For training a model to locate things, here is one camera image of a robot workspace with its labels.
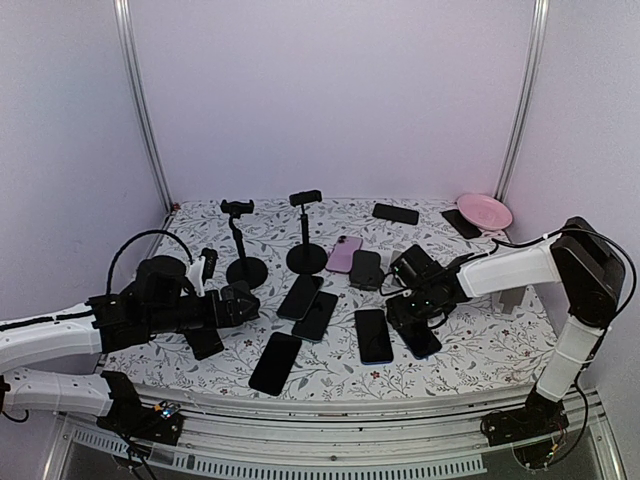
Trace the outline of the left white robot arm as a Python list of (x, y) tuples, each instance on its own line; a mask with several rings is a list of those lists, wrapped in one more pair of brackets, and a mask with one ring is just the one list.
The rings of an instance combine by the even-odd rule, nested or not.
[(189, 263), (156, 256), (142, 261), (134, 280), (118, 294), (91, 297), (68, 312), (2, 324), (2, 410), (110, 415), (126, 433), (141, 433), (149, 415), (125, 374), (74, 377), (29, 367), (70, 355), (125, 350), (159, 334), (183, 336), (197, 360), (222, 352), (220, 330), (257, 319), (260, 301), (245, 281), (205, 290), (216, 259), (210, 249)]

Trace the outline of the blue-edged phone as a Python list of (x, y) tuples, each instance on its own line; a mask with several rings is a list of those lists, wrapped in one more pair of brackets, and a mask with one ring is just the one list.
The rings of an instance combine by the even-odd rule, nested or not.
[(355, 312), (360, 361), (365, 365), (388, 364), (394, 360), (385, 312), (365, 309)]
[(424, 359), (438, 353), (442, 344), (426, 326), (407, 326), (398, 331), (405, 345), (416, 359)]

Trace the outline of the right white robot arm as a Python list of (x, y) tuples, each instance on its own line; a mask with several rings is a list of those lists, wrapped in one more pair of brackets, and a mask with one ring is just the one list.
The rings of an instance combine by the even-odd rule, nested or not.
[(567, 319), (532, 389), (533, 401), (518, 412), (516, 421), (524, 435), (537, 436), (554, 422), (554, 404), (564, 398), (632, 300), (639, 275), (620, 245), (579, 216), (529, 242), (494, 244), (489, 252), (461, 255), (446, 265), (431, 259), (420, 246), (410, 247), (390, 267), (403, 287), (387, 299), (387, 319), (401, 331), (446, 318), (458, 305), (490, 294), (559, 286), (567, 302)]

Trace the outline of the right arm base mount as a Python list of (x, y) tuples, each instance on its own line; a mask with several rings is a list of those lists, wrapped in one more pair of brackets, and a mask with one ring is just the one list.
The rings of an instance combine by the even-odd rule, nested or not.
[(522, 407), (496, 410), (482, 417), (480, 431), (490, 446), (512, 444), (546, 435), (546, 439), (517, 447), (517, 462), (529, 469), (549, 467), (556, 457), (569, 421), (562, 401), (554, 402), (533, 388)]

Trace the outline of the white folding stand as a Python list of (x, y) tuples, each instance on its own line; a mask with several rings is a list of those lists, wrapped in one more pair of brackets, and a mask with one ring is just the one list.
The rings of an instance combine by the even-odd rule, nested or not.
[(512, 315), (516, 307), (522, 304), (526, 287), (516, 287), (492, 294), (492, 308), (495, 314)]

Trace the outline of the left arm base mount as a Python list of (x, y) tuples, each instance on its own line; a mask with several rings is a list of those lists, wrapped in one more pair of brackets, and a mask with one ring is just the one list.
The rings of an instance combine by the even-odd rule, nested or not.
[(163, 401), (153, 407), (144, 406), (133, 385), (124, 373), (103, 371), (111, 407), (99, 416), (99, 428), (124, 437), (176, 446), (182, 433), (184, 416), (177, 404)]

